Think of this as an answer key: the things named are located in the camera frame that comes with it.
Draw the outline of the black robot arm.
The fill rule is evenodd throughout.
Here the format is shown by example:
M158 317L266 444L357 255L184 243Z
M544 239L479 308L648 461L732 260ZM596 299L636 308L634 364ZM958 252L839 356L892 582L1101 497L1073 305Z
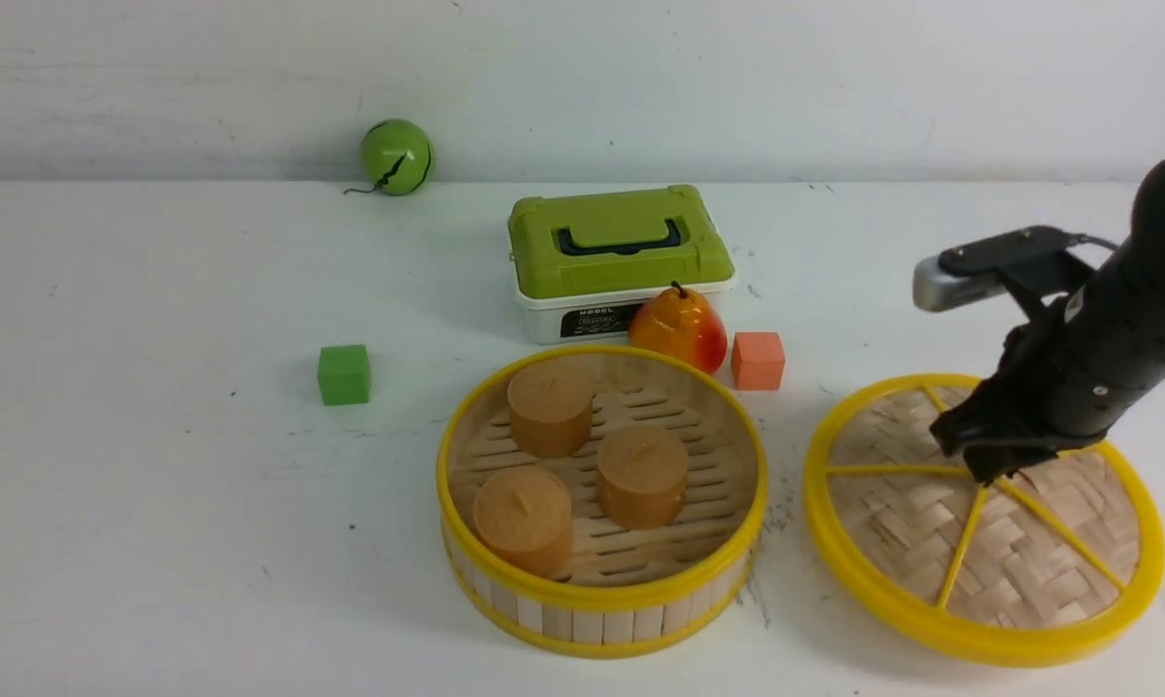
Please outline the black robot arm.
M1165 159L1141 182L1130 233L1104 265L1074 256L1086 241L1029 226L915 266L911 295L923 312L1007 294L1026 315L1004 337L993 375L929 427L976 483L1104 441L1165 379Z

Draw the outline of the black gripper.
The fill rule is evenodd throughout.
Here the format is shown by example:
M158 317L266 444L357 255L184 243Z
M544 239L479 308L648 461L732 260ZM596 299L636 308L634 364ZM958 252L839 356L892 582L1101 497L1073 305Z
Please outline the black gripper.
M944 411L929 432L944 456L968 456L973 481L1002 477L1053 462L1060 451L1090 446L1090 434L1055 425L1050 404L1061 386L1055 348L1059 321L1031 321L1007 336L996 372L984 379L962 411Z

